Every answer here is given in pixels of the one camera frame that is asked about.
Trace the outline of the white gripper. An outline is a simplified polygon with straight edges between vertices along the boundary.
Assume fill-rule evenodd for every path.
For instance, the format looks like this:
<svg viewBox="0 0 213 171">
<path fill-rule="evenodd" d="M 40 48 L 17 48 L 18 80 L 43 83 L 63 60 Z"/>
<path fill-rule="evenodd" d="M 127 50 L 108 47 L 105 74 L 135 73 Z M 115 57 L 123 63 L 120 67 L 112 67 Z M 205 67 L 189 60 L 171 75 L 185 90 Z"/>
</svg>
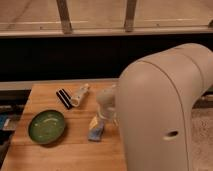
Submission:
<svg viewBox="0 0 213 171">
<path fill-rule="evenodd" d="M 115 112 L 115 90 L 116 86 L 112 85 L 107 87 L 101 91 L 99 91 L 96 95 L 96 101 L 99 105 L 98 107 L 98 115 L 101 119 L 107 121 L 113 121 L 115 126 L 119 126 L 118 120 L 116 118 Z M 89 128 L 96 128 L 99 124 L 99 117 L 94 116 L 89 124 Z"/>
</svg>

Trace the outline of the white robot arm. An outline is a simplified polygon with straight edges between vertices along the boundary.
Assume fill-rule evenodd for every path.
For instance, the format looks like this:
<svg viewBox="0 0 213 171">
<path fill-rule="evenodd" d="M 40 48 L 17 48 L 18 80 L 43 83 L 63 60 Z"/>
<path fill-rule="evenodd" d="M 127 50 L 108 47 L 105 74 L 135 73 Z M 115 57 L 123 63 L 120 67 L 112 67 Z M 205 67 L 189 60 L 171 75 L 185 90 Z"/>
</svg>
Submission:
<svg viewBox="0 0 213 171">
<path fill-rule="evenodd" d="M 97 95 L 93 134 L 119 126 L 127 171 L 193 171 L 191 110 L 213 86 L 213 51 L 182 44 L 131 63 Z"/>
</svg>

